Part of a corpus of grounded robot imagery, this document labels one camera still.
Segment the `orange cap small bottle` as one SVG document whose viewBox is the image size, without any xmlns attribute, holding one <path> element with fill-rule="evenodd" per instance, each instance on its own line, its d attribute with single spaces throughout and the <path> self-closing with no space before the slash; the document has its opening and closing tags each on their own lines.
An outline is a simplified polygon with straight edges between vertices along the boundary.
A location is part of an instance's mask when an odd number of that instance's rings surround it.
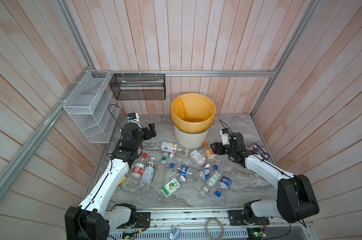
<svg viewBox="0 0 362 240">
<path fill-rule="evenodd" d="M 204 152 L 208 159 L 213 159 L 216 155 L 214 154 L 212 148 L 209 146 L 207 142 L 203 142 Z"/>
</svg>

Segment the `square white label bottle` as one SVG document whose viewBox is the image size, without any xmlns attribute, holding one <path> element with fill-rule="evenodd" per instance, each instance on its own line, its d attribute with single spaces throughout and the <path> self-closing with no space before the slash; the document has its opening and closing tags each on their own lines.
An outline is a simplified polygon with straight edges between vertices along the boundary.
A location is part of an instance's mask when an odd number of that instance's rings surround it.
<svg viewBox="0 0 362 240">
<path fill-rule="evenodd" d="M 191 151 L 190 157 L 200 167 L 202 167 L 206 164 L 206 158 L 198 150 Z"/>
</svg>

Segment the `green text bottle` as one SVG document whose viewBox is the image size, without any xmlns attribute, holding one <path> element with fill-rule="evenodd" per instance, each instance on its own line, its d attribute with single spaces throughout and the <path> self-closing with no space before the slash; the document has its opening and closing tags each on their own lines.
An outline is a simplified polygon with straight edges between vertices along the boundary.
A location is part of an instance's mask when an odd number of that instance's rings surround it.
<svg viewBox="0 0 362 240">
<path fill-rule="evenodd" d="M 207 194 L 212 190 L 217 183 L 220 181 L 220 178 L 222 176 L 222 173 L 219 171 L 214 171 L 207 179 L 205 185 L 202 187 L 202 189 L 199 191 L 200 195 L 203 197 L 206 197 Z"/>
</svg>

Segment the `pepsi label bottle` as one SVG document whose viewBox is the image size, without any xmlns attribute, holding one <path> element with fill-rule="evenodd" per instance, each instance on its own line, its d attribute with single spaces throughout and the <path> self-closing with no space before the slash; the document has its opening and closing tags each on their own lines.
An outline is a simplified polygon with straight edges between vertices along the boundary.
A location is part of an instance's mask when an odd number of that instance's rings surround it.
<svg viewBox="0 0 362 240">
<path fill-rule="evenodd" d="M 220 198 L 222 194 L 230 188 L 231 184 L 231 178 L 228 176 L 223 176 L 218 183 L 218 188 L 215 191 L 216 197 Z"/>
</svg>

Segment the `white cap tall bottle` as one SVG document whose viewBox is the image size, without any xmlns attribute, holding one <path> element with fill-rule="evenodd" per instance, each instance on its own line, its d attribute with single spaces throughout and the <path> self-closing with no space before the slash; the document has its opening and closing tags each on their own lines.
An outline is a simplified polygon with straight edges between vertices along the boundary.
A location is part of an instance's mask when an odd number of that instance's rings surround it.
<svg viewBox="0 0 362 240">
<path fill-rule="evenodd" d="M 146 163 L 146 166 L 144 167 L 142 179 L 139 184 L 139 188 L 141 190 L 147 190 L 150 187 L 150 183 L 153 179 L 154 172 L 156 169 L 155 161 L 156 161 L 155 157 L 150 157 L 150 160 Z"/>
</svg>

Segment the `blue label crushed bottle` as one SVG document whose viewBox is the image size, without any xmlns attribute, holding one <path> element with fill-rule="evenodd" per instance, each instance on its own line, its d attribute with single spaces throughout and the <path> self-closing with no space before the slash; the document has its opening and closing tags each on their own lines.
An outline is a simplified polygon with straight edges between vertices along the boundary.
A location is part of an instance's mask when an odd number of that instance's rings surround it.
<svg viewBox="0 0 362 240">
<path fill-rule="evenodd" d="M 174 171 L 177 171 L 180 175 L 184 176 L 185 178 L 191 178 L 197 175 L 197 171 L 187 164 L 177 166 L 176 164 L 171 163 L 170 168 L 173 169 Z"/>
</svg>

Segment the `green cap clear bottle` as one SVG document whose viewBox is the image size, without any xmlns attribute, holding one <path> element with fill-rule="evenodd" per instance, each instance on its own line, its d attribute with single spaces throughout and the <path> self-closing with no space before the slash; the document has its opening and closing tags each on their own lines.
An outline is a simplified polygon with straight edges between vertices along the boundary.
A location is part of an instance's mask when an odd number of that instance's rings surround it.
<svg viewBox="0 0 362 240">
<path fill-rule="evenodd" d="M 156 174 L 155 174 L 155 178 L 154 178 L 154 182 L 153 182 L 154 186 L 160 186 L 165 180 L 165 176 L 167 174 L 168 157 L 169 157 L 168 153 L 162 154 L 160 164 L 159 164 Z"/>
</svg>

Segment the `green lime label bottle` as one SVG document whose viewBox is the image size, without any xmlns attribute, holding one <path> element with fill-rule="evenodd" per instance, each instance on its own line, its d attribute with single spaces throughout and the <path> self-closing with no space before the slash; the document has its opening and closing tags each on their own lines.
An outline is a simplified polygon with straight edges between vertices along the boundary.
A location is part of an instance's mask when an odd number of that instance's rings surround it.
<svg viewBox="0 0 362 240">
<path fill-rule="evenodd" d="M 186 178 L 182 175 L 172 178 L 169 182 L 167 182 L 164 186 L 162 186 L 161 188 L 162 194 L 164 195 L 165 198 L 171 196 L 181 188 L 181 186 L 185 181 Z"/>
</svg>

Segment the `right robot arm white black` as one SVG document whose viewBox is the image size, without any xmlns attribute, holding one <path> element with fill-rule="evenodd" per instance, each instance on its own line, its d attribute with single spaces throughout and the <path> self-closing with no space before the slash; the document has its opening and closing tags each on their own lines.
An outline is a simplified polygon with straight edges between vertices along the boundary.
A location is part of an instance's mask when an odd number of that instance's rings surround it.
<svg viewBox="0 0 362 240">
<path fill-rule="evenodd" d="M 222 141 L 211 145 L 215 154 L 227 155 L 229 160 L 258 174 L 277 190 L 276 200 L 253 200 L 244 205 L 243 221 L 246 225 L 257 224 L 262 218 L 282 218 L 288 223 L 303 222 L 319 213 L 308 177 L 286 172 L 257 152 L 248 150 L 241 133 L 224 128 L 220 135 Z"/>
</svg>

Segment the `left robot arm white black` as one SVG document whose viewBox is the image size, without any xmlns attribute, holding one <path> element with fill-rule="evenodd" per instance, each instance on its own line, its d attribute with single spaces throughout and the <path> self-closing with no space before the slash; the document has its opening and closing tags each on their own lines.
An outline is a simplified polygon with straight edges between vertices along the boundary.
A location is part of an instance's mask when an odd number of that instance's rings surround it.
<svg viewBox="0 0 362 240">
<path fill-rule="evenodd" d="M 135 206 L 122 203 L 111 210 L 107 210 L 107 206 L 120 181 L 139 157 L 143 141 L 156 135 L 153 123 L 145 128 L 135 122 L 124 125 L 121 139 L 101 178 L 77 207 L 69 207 L 65 213 L 68 240 L 106 240 L 117 227 L 136 225 Z"/>
</svg>

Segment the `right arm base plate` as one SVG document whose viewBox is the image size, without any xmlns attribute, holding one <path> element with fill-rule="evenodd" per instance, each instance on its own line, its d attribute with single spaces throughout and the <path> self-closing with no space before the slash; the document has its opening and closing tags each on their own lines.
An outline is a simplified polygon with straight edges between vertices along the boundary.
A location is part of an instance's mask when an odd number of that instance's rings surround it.
<svg viewBox="0 0 362 240">
<path fill-rule="evenodd" d="M 253 216 L 247 210 L 229 210 L 227 213 L 231 226 L 267 226 L 270 224 L 268 218 Z"/>
</svg>

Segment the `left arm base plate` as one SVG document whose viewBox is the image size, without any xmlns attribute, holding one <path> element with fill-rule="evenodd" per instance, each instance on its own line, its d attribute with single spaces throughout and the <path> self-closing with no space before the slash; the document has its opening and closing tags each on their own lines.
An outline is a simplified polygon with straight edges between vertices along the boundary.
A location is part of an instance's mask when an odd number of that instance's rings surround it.
<svg viewBox="0 0 362 240">
<path fill-rule="evenodd" d="M 150 212 L 137 212 L 132 221 L 118 226 L 117 229 L 148 229 L 150 227 L 150 223 Z"/>
</svg>

